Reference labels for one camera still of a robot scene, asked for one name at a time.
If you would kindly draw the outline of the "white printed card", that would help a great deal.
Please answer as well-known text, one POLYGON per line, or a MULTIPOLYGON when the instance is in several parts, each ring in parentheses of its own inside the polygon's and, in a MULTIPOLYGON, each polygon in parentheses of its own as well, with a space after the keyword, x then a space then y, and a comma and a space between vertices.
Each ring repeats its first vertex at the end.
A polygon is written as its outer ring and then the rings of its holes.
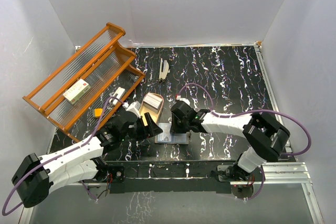
POLYGON ((159 127, 163 130, 156 138, 156 143, 168 144, 172 142, 172 136, 170 134, 171 124, 169 123, 159 123, 159 127))

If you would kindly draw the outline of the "black right arm base motor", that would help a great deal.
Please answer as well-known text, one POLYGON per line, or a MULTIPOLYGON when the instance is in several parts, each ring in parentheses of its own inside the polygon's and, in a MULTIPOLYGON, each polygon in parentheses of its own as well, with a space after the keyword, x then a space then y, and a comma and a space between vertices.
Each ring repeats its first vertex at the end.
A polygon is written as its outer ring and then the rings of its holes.
POLYGON ((218 165, 210 173, 219 182, 245 182, 245 186, 252 186, 256 181, 256 172, 246 172, 238 165, 218 165))

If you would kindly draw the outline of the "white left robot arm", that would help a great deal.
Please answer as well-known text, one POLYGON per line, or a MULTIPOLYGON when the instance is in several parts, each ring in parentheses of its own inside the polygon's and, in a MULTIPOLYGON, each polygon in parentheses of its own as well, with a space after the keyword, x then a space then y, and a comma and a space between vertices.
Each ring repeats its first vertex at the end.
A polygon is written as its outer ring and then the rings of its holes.
POLYGON ((155 137, 163 130, 149 113, 124 118, 113 117, 95 134, 60 151, 38 157, 27 155, 12 178, 21 204, 31 208, 41 203, 55 190, 81 180, 104 181, 108 166, 102 156, 117 147, 127 137, 137 141, 155 137))

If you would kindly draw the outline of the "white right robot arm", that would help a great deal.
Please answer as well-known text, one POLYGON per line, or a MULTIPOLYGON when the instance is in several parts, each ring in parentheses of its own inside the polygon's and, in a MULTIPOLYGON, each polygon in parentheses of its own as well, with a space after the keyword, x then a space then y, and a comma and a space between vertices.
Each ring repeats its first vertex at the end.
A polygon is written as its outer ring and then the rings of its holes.
POLYGON ((234 165, 218 170, 218 176, 232 180, 248 180, 253 171, 266 162, 277 162, 290 137, 289 130, 268 112, 249 112, 241 116, 215 114, 209 109, 195 111, 185 101, 171 107, 173 134, 225 133, 245 138, 248 150, 240 154, 234 165))

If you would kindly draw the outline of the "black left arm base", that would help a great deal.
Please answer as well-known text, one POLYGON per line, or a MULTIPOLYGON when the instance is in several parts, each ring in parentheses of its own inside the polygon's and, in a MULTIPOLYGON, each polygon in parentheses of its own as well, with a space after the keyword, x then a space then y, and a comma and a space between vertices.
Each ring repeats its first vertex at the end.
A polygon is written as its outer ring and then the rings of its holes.
POLYGON ((98 183, 105 183, 106 187, 103 191, 95 194, 91 191, 94 186, 85 186, 90 199, 98 202, 100 198, 109 195, 112 191, 112 184, 120 184, 125 180, 125 168, 123 166, 108 166, 103 165, 97 174, 91 179, 98 183))

